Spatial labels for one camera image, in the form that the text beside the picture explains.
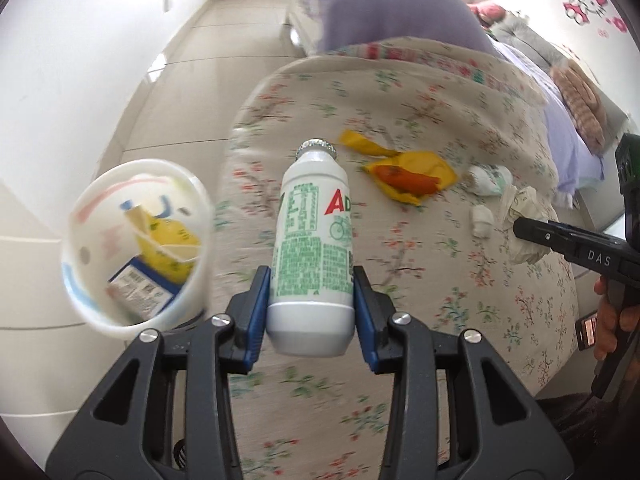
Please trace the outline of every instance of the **smartphone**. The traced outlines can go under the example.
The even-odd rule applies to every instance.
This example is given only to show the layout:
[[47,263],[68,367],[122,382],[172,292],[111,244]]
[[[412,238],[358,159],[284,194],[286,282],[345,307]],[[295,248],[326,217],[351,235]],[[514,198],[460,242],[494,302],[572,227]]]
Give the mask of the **smartphone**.
[[575,335],[578,338],[578,350],[586,350],[596,344],[596,323],[598,311],[581,317],[575,322]]

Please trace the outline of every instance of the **purple bedding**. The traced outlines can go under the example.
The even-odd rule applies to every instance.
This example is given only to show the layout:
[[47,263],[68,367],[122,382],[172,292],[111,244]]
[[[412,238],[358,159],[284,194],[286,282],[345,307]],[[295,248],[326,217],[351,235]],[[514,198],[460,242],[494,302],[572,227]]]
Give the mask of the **purple bedding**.
[[319,50],[401,36],[442,41],[502,57],[536,79],[545,108],[549,147],[558,168],[558,191],[573,195],[580,181],[602,180],[602,160],[591,155],[575,131],[558,89],[517,50],[491,40],[462,0],[302,0],[321,16]]

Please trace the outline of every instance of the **silver screw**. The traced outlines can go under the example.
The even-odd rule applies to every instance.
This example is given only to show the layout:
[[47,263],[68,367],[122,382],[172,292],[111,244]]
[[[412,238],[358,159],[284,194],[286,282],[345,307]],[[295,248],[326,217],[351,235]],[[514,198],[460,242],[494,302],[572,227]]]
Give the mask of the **silver screw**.
[[231,316],[229,314],[216,314],[211,318],[211,324],[213,326],[227,326],[231,323]]
[[464,338],[468,343],[479,343],[482,341],[482,334],[474,329],[465,330]]
[[143,343],[151,343],[158,339],[158,331],[152,328],[147,328],[140,333],[140,341]]
[[406,312],[396,312],[391,316],[391,320],[396,325],[408,325],[411,321],[411,316]]

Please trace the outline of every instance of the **yellow wrapper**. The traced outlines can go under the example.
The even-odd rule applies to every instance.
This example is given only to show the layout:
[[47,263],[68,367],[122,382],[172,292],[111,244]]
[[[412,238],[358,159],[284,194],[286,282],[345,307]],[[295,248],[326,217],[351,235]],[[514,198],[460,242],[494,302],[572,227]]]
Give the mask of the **yellow wrapper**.
[[200,253],[199,238],[181,222],[155,218],[140,206],[129,209],[125,216],[134,229],[142,260],[170,282],[186,282]]
[[439,191],[455,184],[458,176],[443,158],[433,152],[396,152],[379,146],[362,134],[352,130],[345,130],[340,136],[340,142],[363,155],[386,156],[382,160],[371,162],[364,166],[364,170],[373,178],[382,192],[393,200],[406,204],[420,205],[422,198],[411,193],[400,192],[389,184],[382,182],[373,171],[378,166],[399,166],[412,173],[420,173],[426,176],[434,176],[440,179],[436,185]]

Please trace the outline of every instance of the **yellow snack bag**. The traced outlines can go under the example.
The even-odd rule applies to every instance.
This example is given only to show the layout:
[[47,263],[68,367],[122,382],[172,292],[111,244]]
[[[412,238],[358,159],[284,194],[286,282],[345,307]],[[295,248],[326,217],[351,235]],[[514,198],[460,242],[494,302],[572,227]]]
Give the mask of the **yellow snack bag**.
[[141,259],[170,282],[186,282],[200,253],[200,239],[181,222],[155,218],[140,206],[125,216],[134,229]]
[[382,148],[362,134],[345,130],[340,142],[363,155],[387,156],[364,166],[389,198],[420,205],[425,196],[455,184],[458,176],[433,152],[396,152]]

